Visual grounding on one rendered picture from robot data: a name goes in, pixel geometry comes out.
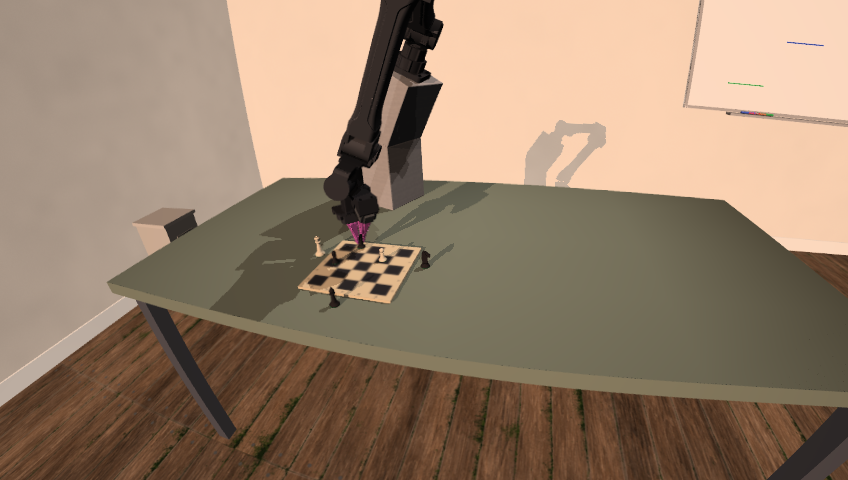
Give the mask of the tan and black chessboard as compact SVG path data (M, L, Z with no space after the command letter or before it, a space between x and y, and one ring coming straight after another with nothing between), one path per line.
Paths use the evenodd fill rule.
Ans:
M338 264L330 253L298 286L298 289L391 304L421 248L365 243L358 249L355 241L342 241L336 251ZM384 249L387 261L380 262Z

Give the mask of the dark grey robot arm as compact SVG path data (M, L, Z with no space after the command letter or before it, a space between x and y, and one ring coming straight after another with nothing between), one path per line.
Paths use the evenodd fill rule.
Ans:
M437 33L441 35L444 26L435 18L434 1L380 1L356 106L337 152L339 163L323 185L325 194L332 200L342 200L343 212L356 212L360 223L374 222L379 212L370 187L357 186L364 183L362 167L370 168L382 149L378 144L382 109L393 71L417 83L431 76L425 70L425 57L428 49L434 50L440 37Z

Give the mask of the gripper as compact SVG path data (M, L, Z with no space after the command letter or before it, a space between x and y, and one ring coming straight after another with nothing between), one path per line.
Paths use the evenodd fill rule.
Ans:
M351 230L352 235L353 235L355 242L357 244L359 244L359 235L358 235L358 228L359 228L359 233L363 235L362 240L363 240L363 243L364 243L366 233L367 233L368 228L369 228L371 223L367 223L367 224L360 223L356 212L350 213L350 214L345 214L343 212L343 210L341 209L341 205L333 206L331 208L332 208L332 213L336 214L337 219L339 221L341 221L342 224L344 224L344 225L347 224L348 227L349 227L349 225L350 225L350 227L352 227L352 229L350 227L349 227L349 229ZM358 222L358 224L357 224L357 222ZM363 224L364 224L364 229L363 229Z

